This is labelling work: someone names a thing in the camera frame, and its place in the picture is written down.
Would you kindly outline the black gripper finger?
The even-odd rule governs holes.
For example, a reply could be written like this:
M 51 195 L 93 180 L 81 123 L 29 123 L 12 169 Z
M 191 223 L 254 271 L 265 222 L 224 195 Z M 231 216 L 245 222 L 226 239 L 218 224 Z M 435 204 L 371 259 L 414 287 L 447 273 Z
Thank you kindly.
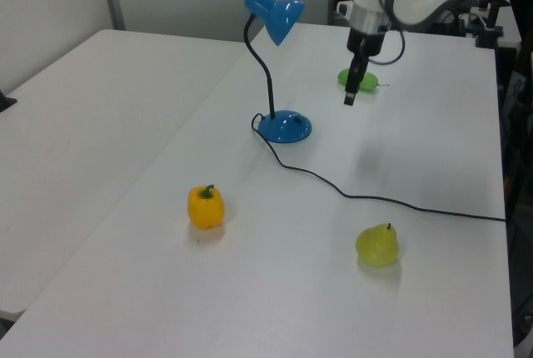
M 368 57 L 354 57 L 353 62 L 353 98 L 356 98 L 356 95 L 359 92 L 361 81 L 366 73 L 369 60 Z
M 344 104 L 352 106 L 356 99 L 356 94 L 359 90 L 359 84 L 361 82 L 361 61 L 359 57 L 355 55 L 351 60 L 349 72 L 346 77 L 345 85 L 345 99 Z

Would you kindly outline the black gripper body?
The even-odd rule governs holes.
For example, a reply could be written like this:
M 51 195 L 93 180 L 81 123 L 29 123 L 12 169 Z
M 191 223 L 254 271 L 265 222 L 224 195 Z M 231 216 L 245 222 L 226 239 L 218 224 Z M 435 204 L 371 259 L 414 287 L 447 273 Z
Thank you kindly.
M 359 57 L 374 57 L 381 52 L 385 35 L 384 32 L 367 34 L 351 28 L 346 46 Z

